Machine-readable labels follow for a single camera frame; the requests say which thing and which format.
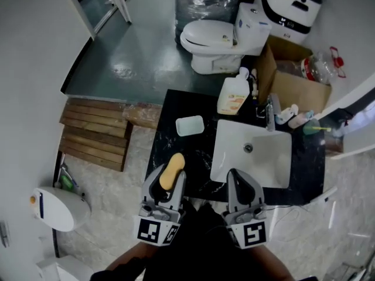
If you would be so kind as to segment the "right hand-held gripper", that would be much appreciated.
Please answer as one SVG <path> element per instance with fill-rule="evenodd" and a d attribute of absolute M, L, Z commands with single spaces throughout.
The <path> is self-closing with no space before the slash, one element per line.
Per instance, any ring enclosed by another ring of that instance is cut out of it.
<path fill-rule="evenodd" d="M 262 204 L 262 186 L 249 174 L 230 169 L 227 174 L 228 208 L 222 213 L 226 228 L 240 249 L 264 245 L 269 240 L 270 222 L 267 206 Z M 243 205 L 253 206 L 240 210 Z"/>

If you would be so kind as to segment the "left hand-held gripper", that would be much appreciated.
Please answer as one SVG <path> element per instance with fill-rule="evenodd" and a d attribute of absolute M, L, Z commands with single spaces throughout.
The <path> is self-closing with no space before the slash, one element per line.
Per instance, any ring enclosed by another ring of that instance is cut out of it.
<path fill-rule="evenodd" d="M 139 214 L 134 217 L 135 239 L 154 246 L 172 243 L 186 213 L 182 206 L 186 173 L 179 173 L 171 193 L 160 184 L 166 167 L 166 163 L 160 165 L 144 181 Z"/>

